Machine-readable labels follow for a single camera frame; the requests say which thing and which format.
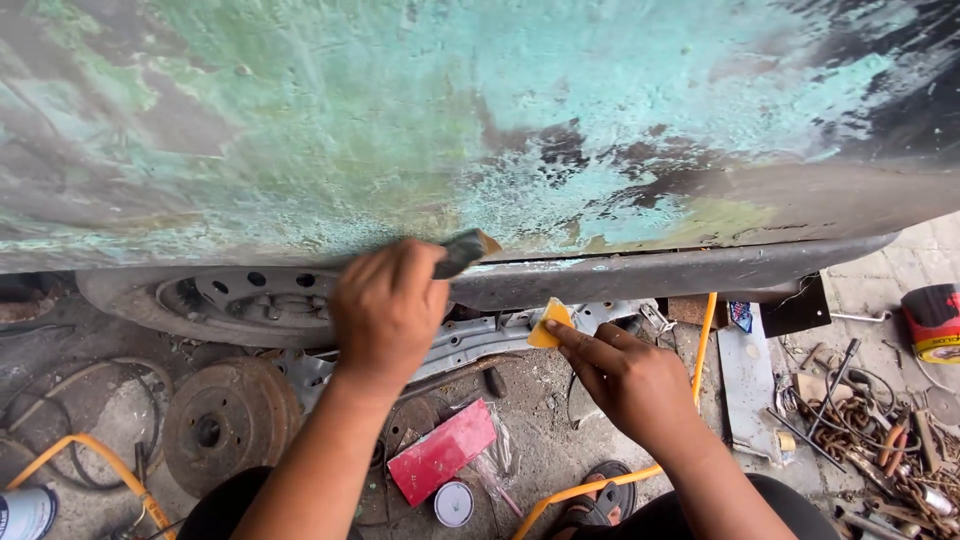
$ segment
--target sandal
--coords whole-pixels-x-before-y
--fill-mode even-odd
[[[596,467],[593,467],[590,472],[587,473],[587,476],[584,477],[584,482],[586,482],[590,475],[601,474],[606,479],[612,479],[614,477],[627,475],[631,472],[630,467],[627,467],[625,463],[616,460],[604,461]],[[564,519],[556,528],[556,531],[559,532],[565,528],[580,528],[584,525],[609,527],[611,523],[610,519],[607,518],[607,514],[611,513],[618,505],[620,506],[620,521],[622,523],[630,514],[634,513],[635,504],[635,482],[623,485],[607,482],[607,485],[600,490],[596,501],[587,495],[578,495],[570,499],[571,506],[582,506],[587,508],[588,511],[585,512],[581,509],[567,510]]]

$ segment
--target car body panel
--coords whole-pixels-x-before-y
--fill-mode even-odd
[[[960,209],[948,0],[0,2],[0,272],[856,238]]]

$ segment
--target brake drum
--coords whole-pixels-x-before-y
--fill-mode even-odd
[[[174,396],[163,453],[177,484],[199,499],[237,473],[276,465],[299,427],[297,397],[274,365],[226,358],[191,376]]]

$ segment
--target white container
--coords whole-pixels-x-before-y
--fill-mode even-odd
[[[433,511],[440,523],[451,528],[459,527],[473,515],[473,493],[463,482],[449,481],[437,490]]]
[[[45,487],[0,491],[0,540],[43,538],[57,507],[57,495]]]

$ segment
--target red box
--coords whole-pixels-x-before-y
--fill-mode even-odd
[[[388,461],[387,468],[407,503],[416,506],[494,440],[487,404],[477,400]]]

